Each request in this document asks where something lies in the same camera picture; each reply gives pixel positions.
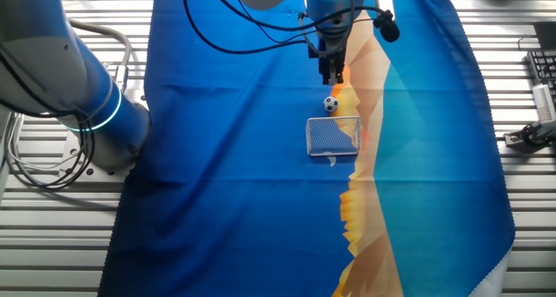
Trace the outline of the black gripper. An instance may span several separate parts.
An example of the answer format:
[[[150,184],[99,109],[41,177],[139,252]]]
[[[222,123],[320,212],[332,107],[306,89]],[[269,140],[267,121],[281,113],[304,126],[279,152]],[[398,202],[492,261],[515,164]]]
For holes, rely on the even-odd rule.
[[[346,30],[330,34],[317,32],[317,41],[307,39],[310,58],[318,60],[323,85],[342,84],[349,33]]]

